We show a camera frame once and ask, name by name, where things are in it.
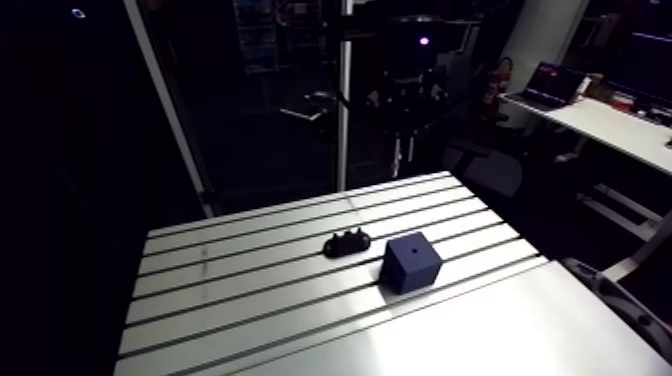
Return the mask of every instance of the monitor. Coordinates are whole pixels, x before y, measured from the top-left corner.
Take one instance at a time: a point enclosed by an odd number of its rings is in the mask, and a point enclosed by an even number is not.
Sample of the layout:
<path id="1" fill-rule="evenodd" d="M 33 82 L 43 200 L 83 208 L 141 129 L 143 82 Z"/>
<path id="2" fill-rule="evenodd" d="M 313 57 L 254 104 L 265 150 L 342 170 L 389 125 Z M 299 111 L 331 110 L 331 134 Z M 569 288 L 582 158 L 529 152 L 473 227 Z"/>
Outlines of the monitor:
<path id="1" fill-rule="evenodd" d="M 632 33 L 612 60 L 606 78 L 616 90 L 672 106 L 672 39 Z"/>

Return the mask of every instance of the slotted table surface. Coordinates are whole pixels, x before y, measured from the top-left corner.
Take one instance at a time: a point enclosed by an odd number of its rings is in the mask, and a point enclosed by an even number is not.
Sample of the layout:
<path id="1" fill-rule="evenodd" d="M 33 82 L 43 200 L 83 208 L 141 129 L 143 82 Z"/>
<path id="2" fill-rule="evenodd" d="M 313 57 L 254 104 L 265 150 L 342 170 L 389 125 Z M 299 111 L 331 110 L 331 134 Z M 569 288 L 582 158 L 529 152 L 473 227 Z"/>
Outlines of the slotted table surface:
<path id="1" fill-rule="evenodd" d="M 357 227 L 372 237 L 369 250 L 321 255 L 333 233 Z M 444 265 L 433 286 L 392 295 L 378 283 L 385 243 L 417 231 Z M 115 375 L 260 372 L 269 361 L 546 265 L 448 173 L 154 230 Z"/>

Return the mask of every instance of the white wall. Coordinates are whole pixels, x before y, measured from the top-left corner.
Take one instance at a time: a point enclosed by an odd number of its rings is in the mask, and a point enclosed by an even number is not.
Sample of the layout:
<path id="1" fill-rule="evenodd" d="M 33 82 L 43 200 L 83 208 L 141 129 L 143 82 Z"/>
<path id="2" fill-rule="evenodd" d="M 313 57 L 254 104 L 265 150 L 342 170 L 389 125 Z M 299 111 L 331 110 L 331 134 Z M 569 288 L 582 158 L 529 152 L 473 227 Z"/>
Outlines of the white wall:
<path id="1" fill-rule="evenodd" d="M 540 61 L 560 63 L 589 0 L 526 0 L 502 56 L 515 65 L 508 91 L 523 90 Z M 503 104 L 508 127 L 525 127 L 531 115 Z"/>

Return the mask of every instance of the laptop screen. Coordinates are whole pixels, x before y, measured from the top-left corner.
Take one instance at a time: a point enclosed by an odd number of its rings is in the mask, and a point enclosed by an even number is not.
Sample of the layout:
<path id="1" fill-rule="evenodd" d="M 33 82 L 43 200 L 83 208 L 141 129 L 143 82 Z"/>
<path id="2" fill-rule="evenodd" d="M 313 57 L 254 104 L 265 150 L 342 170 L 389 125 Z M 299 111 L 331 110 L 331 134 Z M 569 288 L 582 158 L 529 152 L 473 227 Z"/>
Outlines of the laptop screen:
<path id="1" fill-rule="evenodd" d="M 525 92 L 560 105 L 567 105 L 586 77 L 585 74 L 554 64 L 539 63 Z"/>

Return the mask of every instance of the chair armrest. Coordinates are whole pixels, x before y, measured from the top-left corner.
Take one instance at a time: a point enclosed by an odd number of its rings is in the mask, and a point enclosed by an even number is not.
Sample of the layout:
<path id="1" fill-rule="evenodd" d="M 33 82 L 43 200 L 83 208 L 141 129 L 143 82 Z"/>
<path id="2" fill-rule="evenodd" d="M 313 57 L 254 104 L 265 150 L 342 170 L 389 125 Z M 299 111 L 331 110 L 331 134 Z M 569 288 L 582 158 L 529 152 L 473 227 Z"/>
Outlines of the chair armrest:
<path id="1" fill-rule="evenodd" d="M 454 138 L 448 140 L 448 146 L 453 149 L 457 149 L 470 154 L 475 154 L 480 157 L 487 157 L 488 155 L 490 155 L 490 152 L 492 151 L 492 149 L 489 147 L 478 145 L 462 138 Z"/>

